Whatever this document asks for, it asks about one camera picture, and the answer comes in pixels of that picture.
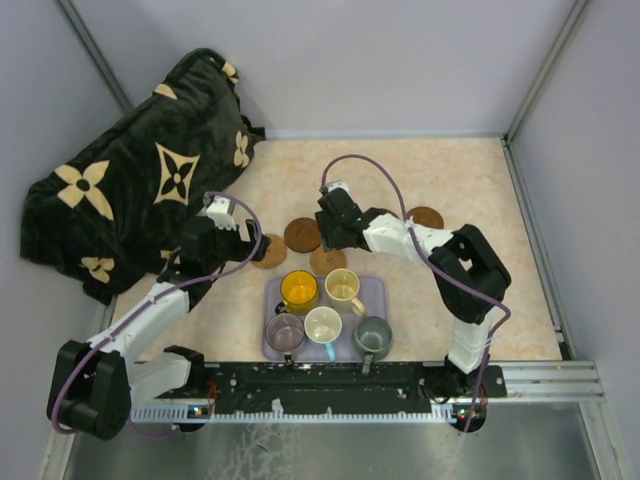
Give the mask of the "cream yellow mug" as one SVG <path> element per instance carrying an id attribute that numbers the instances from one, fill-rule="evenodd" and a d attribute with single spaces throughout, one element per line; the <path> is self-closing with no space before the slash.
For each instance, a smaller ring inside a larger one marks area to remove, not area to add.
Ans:
<path id="1" fill-rule="evenodd" d="M 346 268 L 333 270 L 327 275 L 324 286 L 331 306 L 338 313 L 365 316 L 366 308 L 358 297 L 360 279 L 353 271 Z"/>

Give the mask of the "light cork coaster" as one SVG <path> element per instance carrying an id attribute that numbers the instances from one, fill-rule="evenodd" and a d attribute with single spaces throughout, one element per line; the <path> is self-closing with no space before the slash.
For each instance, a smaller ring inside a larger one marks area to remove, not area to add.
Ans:
<path id="1" fill-rule="evenodd" d="M 266 234 L 270 244 L 264 257 L 259 261 L 252 261 L 252 265 L 258 269 L 270 270 L 281 265 L 287 257 L 287 246 L 284 239 L 276 234 Z"/>
<path id="2" fill-rule="evenodd" d="M 319 247 L 311 253 L 309 264 L 316 275 L 325 276 L 333 270 L 346 268 L 346 255 L 342 251 L 325 251 Z"/>

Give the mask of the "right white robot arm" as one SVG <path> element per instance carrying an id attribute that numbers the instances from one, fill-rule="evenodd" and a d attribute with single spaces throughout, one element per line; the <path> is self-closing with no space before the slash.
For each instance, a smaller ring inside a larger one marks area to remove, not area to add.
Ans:
<path id="1" fill-rule="evenodd" d="M 320 189 L 315 213 L 323 246 L 328 250 L 362 249 L 391 254 L 428 267 L 441 299 L 454 317 L 453 340 L 445 357 L 448 387 L 470 395 L 482 383 L 488 350 L 500 324 L 511 276 L 481 231 L 470 224 L 458 230 L 425 227 L 380 208 L 366 211 L 348 187 L 335 182 Z"/>

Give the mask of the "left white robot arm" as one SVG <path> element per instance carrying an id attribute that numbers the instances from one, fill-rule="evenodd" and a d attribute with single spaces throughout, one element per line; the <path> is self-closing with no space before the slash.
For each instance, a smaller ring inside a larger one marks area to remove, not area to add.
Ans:
<path id="1" fill-rule="evenodd" d="M 188 220 L 178 249 L 144 299 L 89 340 L 60 348 L 47 404 L 56 432 L 110 440 L 135 408 L 171 391 L 194 397 L 206 389 L 204 356 L 195 350 L 173 345 L 151 361 L 139 358 L 216 280 L 231 275 L 227 263 L 241 269 L 264 256 L 270 240 L 259 221 L 251 217 L 245 224 L 248 240 L 236 223 L 224 226 L 208 216 Z"/>

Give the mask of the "dark brown coaster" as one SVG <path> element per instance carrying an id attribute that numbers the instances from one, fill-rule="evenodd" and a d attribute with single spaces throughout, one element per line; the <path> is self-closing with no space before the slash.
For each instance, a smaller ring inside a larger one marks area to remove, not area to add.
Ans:
<path id="1" fill-rule="evenodd" d="M 416 206 L 411 208 L 407 212 L 406 218 L 412 220 L 415 224 L 428 228 L 444 228 L 444 219 L 442 215 L 437 210 L 428 206 Z"/>
<path id="2" fill-rule="evenodd" d="M 313 252 L 321 244 L 317 222 L 308 217 L 292 220 L 284 230 L 284 241 L 287 247 L 294 252 Z"/>

